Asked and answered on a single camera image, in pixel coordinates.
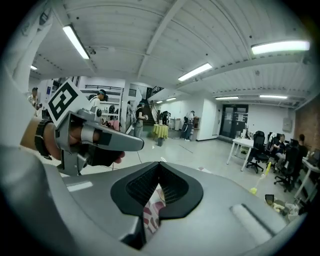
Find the white pillar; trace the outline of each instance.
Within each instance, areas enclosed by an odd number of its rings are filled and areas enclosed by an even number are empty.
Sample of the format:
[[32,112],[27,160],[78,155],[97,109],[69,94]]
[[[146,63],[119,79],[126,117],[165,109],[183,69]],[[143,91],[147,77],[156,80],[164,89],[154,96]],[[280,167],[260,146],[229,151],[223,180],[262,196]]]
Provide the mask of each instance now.
[[126,132],[126,120],[127,120],[127,103],[129,100],[130,80],[125,80],[124,90],[122,94],[121,102],[121,132]]

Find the round table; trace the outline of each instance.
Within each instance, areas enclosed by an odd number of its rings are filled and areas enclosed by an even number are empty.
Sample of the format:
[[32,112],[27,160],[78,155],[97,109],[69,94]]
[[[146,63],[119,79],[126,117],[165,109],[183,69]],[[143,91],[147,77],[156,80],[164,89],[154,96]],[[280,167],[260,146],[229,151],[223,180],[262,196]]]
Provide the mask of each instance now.
[[157,135],[158,138],[168,138],[168,126],[162,124],[154,124],[153,131],[154,137]]

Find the office chair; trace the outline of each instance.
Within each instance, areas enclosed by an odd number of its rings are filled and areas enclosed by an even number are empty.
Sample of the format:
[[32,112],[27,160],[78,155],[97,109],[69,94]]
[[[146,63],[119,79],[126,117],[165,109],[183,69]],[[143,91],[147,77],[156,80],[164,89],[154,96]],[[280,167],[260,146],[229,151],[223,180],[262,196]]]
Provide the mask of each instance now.
[[299,176],[301,164],[298,163],[298,155],[299,148],[298,147],[290,147],[287,149],[285,154],[285,162],[288,161],[288,165],[285,168],[284,166],[280,169],[281,174],[283,176],[275,176],[275,179],[278,179],[273,184],[277,184],[279,182],[285,185],[284,192],[287,190],[290,192],[294,187],[295,181]]
[[256,162],[248,161],[246,167],[253,166],[255,167],[255,173],[258,173],[258,168],[263,172],[264,169],[258,164],[260,161],[266,162],[269,160],[269,157],[265,154],[265,133],[263,131],[258,130],[253,135],[253,149],[251,150],[249,159],[255,158]]

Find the wristwatch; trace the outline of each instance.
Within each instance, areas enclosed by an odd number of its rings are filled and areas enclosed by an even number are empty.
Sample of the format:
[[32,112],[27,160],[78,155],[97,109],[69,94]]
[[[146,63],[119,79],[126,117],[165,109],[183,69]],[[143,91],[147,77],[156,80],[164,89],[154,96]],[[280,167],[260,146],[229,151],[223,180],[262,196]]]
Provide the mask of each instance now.
[[41,156],[43,156],[46,159],[51,159],[50,154],[45,146],[45,142],[44,142],[44,132],[45,132],[45,127],[47,124],[52,123],[51,120],[42,120],[35,132],[35,136],[34,136],[34,144],[35,144],[35,148],[36,150],[39,151],[39,153],[41,154]]

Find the tiled floor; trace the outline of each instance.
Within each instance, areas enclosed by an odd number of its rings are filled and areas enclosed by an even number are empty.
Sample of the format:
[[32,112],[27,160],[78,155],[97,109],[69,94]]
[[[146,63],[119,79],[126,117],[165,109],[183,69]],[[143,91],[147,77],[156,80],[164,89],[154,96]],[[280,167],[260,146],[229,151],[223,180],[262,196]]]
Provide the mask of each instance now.
[[[117,169],[138,165],[145,162],[167,161],[174,164],[198,169],[205,168],[215,175],[223,176],[244,187],[246,190],[253,188],[261,176],[261,172],[256,174],[253,168],[245,168],[240,171],[245,155],[239,153],[238,157],[232,157],[227,165],[227,159],[231,150],[231,144],[220,140],[209,140],[203,142],[184,141],[180,139],[168,138],[163,146],[157,146],[157,141],[152,138],[144,138],[144,148],[139,152],[125,152],[125,157],[120,164],[114,164],[114,171]],[[49,161],[40,158],[44,163],[58,165],[57,160]],[[87,166],[81,173],[83,175],[112,171],[112,166]],[[263,179],[257,188],[257,196],[264,199],[265,194],[273,194],[276,198],[292,203],[294,194],[292,192],[284,193],[284,187],[281,184],[274,185],[275,174],[273,169],[268,176]]]

